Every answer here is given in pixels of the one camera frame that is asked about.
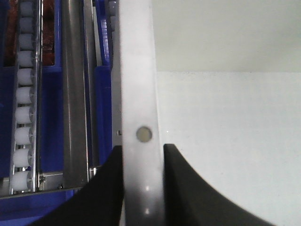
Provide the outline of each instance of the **black curved guide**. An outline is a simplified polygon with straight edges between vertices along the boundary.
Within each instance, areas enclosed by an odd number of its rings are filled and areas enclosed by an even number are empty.
[[[271,226],[214,190],[173,144],[164,145],[166,214],[170,226]]]
[[[165,202],[169,226],[271,226],[214,190],[175,145],[164,145]],[[124,196],[122,147],[71,199],[31,226],[118,226]]]

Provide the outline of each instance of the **blue panel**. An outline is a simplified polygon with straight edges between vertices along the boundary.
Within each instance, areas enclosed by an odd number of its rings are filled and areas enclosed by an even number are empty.
[[[61,72],[43,74],[40,151],[43,172],[63,170],[62,86]]]
[[[111,69],[95,69],[97,131],[100,163],[103,164],[112,150]]]
[[[39,219],[40,217],[31,217],[31,218],[19,218],[13,220],[0,221],[1,226],[24,226],[32,223],[33,221]]]
[[[9,176],[13,87],[14,70],[4,68],[0,75],[0,177]]]
[[[109,38],[111,38],[111,34],[108,32],[109,23],[107,23],[104,0],[96,0],[95,6],[102,63],[103,65],[110,65]]]
[[[69,198],[68,192],[35,194],[0,201],[0,225],[3,220],[44,216]]]

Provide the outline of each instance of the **metal bar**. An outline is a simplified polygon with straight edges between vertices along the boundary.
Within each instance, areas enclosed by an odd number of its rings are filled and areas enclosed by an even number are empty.
[[[120,76],[120,49],[119,49],[119,26],[115,28],[116,37],[113,42],[113,67],[111,72],[112,92],[112,146],[122,145],[122,123],[121,123],[121,76]]]
[[[94,36],[94,17],[92,0],[83,1],[84,10],[84,32],[86,44],[86,63],[87,63],[87,79],[89,87],[89,113],[90,113],[90,129],[91,129],[91,152],[92,165],[99,165],[98,154],[98,137],[96,123],[96,102],[94,87],[94,69],[96,67],[95,52],[95,36]]]
[[[82,3],[64,0],[62,10],[64,187],[89,178]]]
[[[151,0],[119,2],[126,225],[165,225]]]
[[[42,107],[42,37],[43,37],[43,0],[37,1],[37,16],[36,16],[36,49],[35,49],[35,93],[34,102],[36,117],[33,123],[33,138],[32,138],[32,155],[34,156],[32,162],[32,191],[39,190],[40,177],[40,142],[41,142],[41,107]]]

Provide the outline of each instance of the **vertical metal strip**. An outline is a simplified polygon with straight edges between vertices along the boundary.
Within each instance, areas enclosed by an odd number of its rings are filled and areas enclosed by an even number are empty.
[[[151,0],[119,1],[126,225],[165,225]]]
[[[64,126],[64,187],[88,181],[87,105],[84,69],[82,2],[63,0],[62,66]]]
[[[93,166],[99,165],[97,124],[96,124],[96,102],[94,87],[94,69],[96,68],[94,17],[92,0],[83,1],[84,10],[84,34],[86,44],[87,79],[89,87],[89,114],[91,130],[91,152]]]

